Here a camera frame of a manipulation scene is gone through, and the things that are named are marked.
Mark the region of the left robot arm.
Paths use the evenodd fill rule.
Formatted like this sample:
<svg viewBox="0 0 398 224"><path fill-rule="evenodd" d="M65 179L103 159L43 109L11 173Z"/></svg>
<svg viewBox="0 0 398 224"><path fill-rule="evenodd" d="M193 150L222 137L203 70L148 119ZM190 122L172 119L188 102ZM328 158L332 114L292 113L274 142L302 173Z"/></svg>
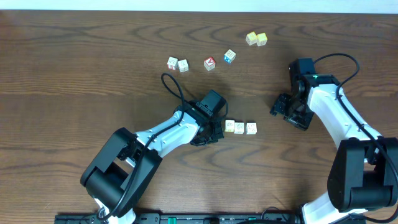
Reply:
<svg viewBox="0 0 398 224"><path fill-rule="evenodd" d="M163 158L184 144L205 146L223 138L219 116L225 100L183 101L172 117L132 133L116 130L83 172L80 183L100 209L103 223L133 223L134 206Z"/></svg>

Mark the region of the white block dragonfly picture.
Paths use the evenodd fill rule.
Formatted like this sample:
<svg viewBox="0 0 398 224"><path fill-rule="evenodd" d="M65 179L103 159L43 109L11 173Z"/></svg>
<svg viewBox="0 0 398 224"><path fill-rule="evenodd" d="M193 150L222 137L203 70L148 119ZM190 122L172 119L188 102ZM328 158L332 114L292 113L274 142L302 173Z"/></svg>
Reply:
<svg viewBox="0 0 398 224"><path fill-rule="evenodd" d="M246 123L246 134L256 134L257 124L256 123Z"/></svg>

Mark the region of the yellow block right of pair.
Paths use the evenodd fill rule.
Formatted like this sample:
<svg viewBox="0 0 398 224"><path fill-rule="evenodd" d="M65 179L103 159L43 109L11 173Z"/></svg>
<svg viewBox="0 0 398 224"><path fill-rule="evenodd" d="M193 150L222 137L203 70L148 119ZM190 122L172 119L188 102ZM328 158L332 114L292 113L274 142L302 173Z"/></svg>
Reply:
<svg viewBox="0 0 398 224"><path fill-rule="evenodd" d="M265 33L260 33L257 35L257 46L266 45L268 41L267 35Z"/></svg>

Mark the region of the yellow block of pair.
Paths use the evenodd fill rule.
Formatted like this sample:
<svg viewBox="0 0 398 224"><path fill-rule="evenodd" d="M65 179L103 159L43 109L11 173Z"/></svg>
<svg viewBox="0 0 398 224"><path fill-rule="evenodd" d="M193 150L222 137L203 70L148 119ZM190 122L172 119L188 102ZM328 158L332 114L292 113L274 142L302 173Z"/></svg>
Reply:
<svg viewBox="0 0 398 224"><path fill-rule="evenodd" d="M268 41L267 35L265 33L260 33L257 35L257 46L266 45Z"/></svg>
<svg viewBox="0 0 398 224"><path fill-rule="evenodd" d="M246 42L248 45L253 45L257 43L257 34L255 32L250 32L246 35Z"/></svg>

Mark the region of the yellow block left of pair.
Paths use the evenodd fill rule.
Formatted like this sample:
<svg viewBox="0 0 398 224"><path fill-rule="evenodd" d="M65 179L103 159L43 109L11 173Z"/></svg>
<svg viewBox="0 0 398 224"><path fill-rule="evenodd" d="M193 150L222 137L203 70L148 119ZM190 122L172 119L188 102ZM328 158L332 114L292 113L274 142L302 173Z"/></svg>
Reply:
<svg viewBox="0 0 398 224"><path fill-rule="evenodd" d="M246 42L248 45L253 45L257 43L257 34L255 32L250 32L246 35Z"/></svg>

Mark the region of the white block plain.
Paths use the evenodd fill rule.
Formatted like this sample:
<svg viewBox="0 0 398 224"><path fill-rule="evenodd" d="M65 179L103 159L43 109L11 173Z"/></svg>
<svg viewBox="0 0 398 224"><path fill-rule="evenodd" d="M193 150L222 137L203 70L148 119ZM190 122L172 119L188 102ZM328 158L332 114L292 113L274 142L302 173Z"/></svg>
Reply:
<svg viewBox="0 0 398 224"><path fill-rule="evenodd" d="M189 70L189 65L186 59L178 61L178 68L180 72L186 72Z"/></svg>

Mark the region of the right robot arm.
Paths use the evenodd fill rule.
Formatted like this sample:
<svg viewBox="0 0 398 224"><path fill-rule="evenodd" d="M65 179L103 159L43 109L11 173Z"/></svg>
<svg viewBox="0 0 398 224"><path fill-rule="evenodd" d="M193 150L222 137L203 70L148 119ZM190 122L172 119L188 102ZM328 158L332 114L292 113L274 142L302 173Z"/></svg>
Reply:
<svg viewBox="0 0 398 224"><path fill-rule="evenodd" d="M271 114L302 130L318 116L337 148L327 191L302 206L303 222L364 220L367 211L395 205L397 138L384 138L370 127L333 75L292 75L290 81L292 94L281 94Z"/></svg>

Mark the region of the red letter A block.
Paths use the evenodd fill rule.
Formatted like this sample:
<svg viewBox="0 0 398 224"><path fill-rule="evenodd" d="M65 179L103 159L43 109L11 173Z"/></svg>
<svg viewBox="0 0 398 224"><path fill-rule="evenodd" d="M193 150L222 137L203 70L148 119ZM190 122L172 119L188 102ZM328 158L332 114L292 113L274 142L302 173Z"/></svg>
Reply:
<svg viewBox="0 0 398 224"><path fill-rule="evenodd" d="M216 67L216 62L213 57L208 57L204 60L205 68L210 71Z"/></svg>

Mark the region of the white block red edge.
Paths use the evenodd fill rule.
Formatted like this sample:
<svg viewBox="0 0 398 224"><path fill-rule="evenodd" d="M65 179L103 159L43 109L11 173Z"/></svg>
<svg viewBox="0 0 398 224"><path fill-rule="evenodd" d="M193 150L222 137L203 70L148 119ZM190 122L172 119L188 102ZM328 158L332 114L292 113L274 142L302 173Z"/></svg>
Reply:
<svg viewBox="0 0 398 224"><path fill-rule="evenodd" d="M243 134L245 131L245 124L243 122L235 122L234 123L234 133L235 134Z"/></svg>

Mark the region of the white block red side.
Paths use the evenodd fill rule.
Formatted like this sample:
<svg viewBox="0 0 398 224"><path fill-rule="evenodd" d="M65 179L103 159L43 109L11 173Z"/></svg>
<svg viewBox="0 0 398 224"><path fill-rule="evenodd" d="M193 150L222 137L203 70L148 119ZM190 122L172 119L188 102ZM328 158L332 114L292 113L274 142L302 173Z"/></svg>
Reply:
<svg viewBox="0 0 398 224"><path fill-rule="evenodd" d="M178 59L175 57L169 57L167 61L167 67L171 70L176 70L178 67Z"/></svg>

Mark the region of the green edged alphabet block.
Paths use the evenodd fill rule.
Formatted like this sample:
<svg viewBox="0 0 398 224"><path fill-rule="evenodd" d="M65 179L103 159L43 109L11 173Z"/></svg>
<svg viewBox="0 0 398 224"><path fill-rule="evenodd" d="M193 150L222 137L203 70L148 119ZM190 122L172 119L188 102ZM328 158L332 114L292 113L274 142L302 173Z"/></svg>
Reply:
<svg viewBox="0 0 398 224"><path fill-rule="evenodd" d="M224 121L224 131L227 133L233 133L235 130L235 120L226 119Z"/></svg>

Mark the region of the blue edged alphabet block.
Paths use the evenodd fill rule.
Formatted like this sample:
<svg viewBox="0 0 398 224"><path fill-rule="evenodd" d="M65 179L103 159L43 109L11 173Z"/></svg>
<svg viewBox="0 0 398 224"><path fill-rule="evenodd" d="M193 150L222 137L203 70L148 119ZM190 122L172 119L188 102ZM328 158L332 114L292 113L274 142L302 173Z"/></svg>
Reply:
<svg viewBox="0 0 398 224"><path fill-rule="evenodd" d="M225 54L224 54L224 61L227 63L232 63L232 61L236 58L236 53L229 49Z"/></svg>

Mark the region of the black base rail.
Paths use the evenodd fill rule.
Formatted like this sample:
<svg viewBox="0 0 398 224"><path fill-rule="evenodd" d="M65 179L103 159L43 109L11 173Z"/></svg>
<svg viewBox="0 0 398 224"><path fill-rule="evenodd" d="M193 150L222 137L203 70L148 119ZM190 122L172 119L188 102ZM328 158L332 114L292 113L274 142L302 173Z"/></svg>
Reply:
<svg viewBox="0 0 398 224"><path fill-rule="evenodd" d="M139 224L200 224L200 223L241 223L254 220L257 223L266 221L274 223L301 223L300 218L293 214L276 212L261 214L160 214L142 213L135 218L109 218L101 221L95 213L71 215L56 215L54 224L97 224L97 223L139 223Z"/></svg>

